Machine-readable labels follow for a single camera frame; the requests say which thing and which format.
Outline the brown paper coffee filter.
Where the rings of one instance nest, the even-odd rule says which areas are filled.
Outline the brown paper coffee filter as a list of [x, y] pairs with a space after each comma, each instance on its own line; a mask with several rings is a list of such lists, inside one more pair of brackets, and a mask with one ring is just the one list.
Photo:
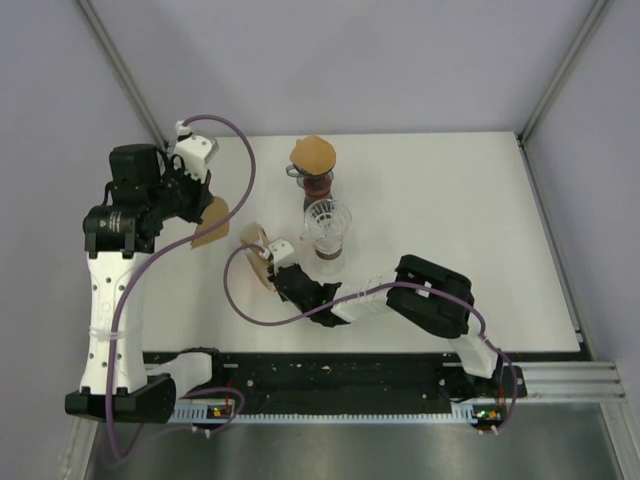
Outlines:
[[336, 165], [336, 150], [325, 139], [311, 135], [296, 140], [289, 159], [298, 169], [318, 176], [331, 171]]

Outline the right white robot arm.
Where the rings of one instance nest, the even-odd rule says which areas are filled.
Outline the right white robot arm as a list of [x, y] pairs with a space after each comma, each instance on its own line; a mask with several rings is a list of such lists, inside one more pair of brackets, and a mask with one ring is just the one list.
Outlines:
[[393, 271], [360, 283], [320, 283], [297, 263], [269, 267], [268, 280], [282, 300], [324, 327], [385, 315], [403, 318], [448, 341], [468, 384], [461, 397], [504, 393], [503, 361], [486, 338], [472, 282], [460, 273], [407, 254]]

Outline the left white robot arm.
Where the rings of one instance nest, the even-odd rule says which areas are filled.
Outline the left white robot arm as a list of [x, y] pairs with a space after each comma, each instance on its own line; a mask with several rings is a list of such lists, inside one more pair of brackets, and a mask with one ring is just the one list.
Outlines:
[[130, 144], [109, 154], [111, 180], [83, 220], [91, 277], [89, 349], [79, 387], [65, 397], [69, 415], [162, 424], [184, 388], [175, 368], [150, 373], [142, 352], [142, 300], [130, 284], [155, 252], [165, 221], [200, 224], [213, 202], [208, 163], [218, 145], [195, 135], [171, 154]]

